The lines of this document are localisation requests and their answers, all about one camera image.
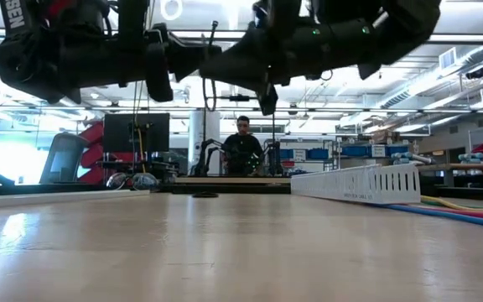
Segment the white cable tray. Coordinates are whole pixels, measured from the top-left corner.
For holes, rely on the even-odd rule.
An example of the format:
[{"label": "white cable tray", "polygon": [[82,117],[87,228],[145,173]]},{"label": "white cable tray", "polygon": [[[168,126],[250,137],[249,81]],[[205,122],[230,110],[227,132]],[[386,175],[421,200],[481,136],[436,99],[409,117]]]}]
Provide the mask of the white cable tray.
[{"label": "white cable tray", "polygon": [[372,204],[420,202],[418,169],[413,164],[379,164],[292,176],[293,195]]}]

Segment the robotic arm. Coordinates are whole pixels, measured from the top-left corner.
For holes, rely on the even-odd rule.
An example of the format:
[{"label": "robotic arm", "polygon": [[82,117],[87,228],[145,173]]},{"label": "robotic arm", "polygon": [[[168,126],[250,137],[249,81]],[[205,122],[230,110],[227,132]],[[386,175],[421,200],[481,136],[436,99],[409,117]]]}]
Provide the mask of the robotic arm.
[{"label": "robotic arm", "polygon": [[419,47],[439,21],[441,0],[301,0],[255,3],[255,22],[241,40],[200,66],[200,75],[255,91],[264,115],[275,112],[273,85],[319,79],[325,70],[357,65],[361,79]]},{"label": "robotic arm", "polygon": [[[146,80],[156,102],[173,100],[177,81],[205,59],[206,44],[186,43],[164,23],[145,29],[149,0],[0,0],[6,37],[0,45],[1,80],[56,103],[81,103],[80,88]],[[118,32],[108,15],[118,12]],[[207,50],[210,55],[221,47]]]}]

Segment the computer monitor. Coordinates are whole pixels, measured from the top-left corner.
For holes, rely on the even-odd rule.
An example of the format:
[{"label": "computer monitor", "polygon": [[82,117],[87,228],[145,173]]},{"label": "computer monitor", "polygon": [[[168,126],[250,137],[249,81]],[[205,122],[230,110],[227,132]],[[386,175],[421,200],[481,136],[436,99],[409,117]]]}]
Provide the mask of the computer monitor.
[{"label": "computer monitor", "polygon": [[[107,114],[104,120],[104,152],[138,152],[139,136],[132,135],[133,114]],[[138,114],[137,124],[150,124],[143,137],[143,151],[169,151],[169,119],[168,113]]]}]

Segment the blue cable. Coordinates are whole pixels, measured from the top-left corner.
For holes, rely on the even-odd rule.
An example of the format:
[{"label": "blue cable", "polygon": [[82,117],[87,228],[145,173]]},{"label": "blue cable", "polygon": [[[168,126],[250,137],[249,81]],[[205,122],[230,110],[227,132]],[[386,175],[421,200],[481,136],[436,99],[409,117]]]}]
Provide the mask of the blue cable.
[{"label": "blue cable", "polygon": [[448,213],[443,211],[432,211],[428,209],[417,208],[414,206],[400,206],[400,205],[374,205],[374,206],[392,209],[392,210],[398,210],[398,211],[406,211],[411,213],[429,215],[429,216],[445,217],[445,218],[455,219],[459,221],[475,223],[483,226],[483,218],[479,218],[479,217],[454,214],[454,213]]}]

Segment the man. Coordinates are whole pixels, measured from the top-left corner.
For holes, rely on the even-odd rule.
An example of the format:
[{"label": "man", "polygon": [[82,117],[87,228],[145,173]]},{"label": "man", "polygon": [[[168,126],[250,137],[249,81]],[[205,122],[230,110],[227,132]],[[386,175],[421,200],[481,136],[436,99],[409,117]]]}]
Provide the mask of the man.
[{"label": "man", "polygon": [[262,155],[262,146],[258,139],[249,133],[249,117],[240,116],[236,120],[238,133],[232,134],[225,140],[225,146],[229,156],[222,155],[223,166],[227,175],[247,176],[249,167],[247,162],[253,154]]}]

